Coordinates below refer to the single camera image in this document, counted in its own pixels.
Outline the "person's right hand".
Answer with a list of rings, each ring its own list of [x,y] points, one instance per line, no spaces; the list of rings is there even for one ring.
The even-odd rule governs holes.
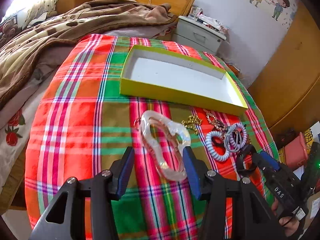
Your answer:
[[[274,215],[277,215],[277,209],[279,206],[279,202],[277,199],[271,205],[271,210]],[[283,217],[279,220],[279,224],[284,228],[286,237],[292,236],[299,227],[299,220],[296,217]]]

